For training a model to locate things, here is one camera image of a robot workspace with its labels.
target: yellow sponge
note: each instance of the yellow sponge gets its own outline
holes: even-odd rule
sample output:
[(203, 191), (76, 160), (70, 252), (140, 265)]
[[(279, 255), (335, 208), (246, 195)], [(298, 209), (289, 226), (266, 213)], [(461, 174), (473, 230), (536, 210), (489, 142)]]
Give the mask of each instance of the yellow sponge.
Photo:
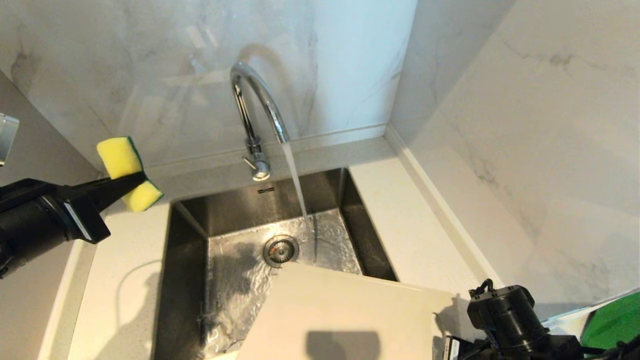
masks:
[(130, 137), (123, 136), (104, 140), (98, 143), (96, 148), (112, 179), (142, 171), (140, 156)]
[[(98, 143), (97, 149), (112, 179), (143, 171), (140, 155), (128, 136), (104, 140)], [(163, 195), (151, 181), (146, 180), (122, 197), (122, 200), (130, 211), (138, 212), (150, 208)]]

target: marble wall tile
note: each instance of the marble wall tile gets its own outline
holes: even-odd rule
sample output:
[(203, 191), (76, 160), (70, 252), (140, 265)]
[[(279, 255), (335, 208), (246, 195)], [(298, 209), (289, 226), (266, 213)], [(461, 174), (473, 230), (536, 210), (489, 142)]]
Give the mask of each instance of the marble wall tile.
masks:
[(519, 0), (425, 115), (408, 50), (393, 126), (542, 317), (640, 284), (638, 24), (637, 1)]
[(243, 147), (237, 60), (293, 138), (387, 122), (416, 2), (2, 1), (0, 70), (95, 165), (95, 143), (120, 135), (147, 166), (171, 163)]
[(397, 90), (393, 125), (413, 136), (429, 119), (515, 0), (420, 0)]

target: sink basin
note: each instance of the sink basin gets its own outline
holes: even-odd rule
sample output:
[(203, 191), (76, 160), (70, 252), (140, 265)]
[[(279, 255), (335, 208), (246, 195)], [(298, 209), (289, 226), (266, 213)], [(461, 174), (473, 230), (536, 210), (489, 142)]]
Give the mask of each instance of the sink basin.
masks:
[(173, 204), (154, 359), (238, 350), (288, 261), (397, 280), (347, 169), (300, 184), (307, 218), (291, 179)]

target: drain strainer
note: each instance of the drain strainer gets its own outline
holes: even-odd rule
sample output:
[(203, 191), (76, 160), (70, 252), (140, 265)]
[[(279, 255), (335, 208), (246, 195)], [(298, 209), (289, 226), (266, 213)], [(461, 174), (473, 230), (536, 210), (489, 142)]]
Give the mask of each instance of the drain strainer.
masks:
[(298, 257), (298, 242), (288, 235), (276, 235), (264, 245), (264, 260), (267, 264), (279, 268), (287, 261)]

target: white cutting board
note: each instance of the white cutting board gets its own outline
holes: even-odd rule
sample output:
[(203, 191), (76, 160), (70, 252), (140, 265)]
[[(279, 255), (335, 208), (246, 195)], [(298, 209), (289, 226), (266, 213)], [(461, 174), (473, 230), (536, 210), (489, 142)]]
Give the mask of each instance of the white cutting board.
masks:
[(451, 306), (453, 297), (288, 263), (238, 360), (431, 359), (433, 313)]

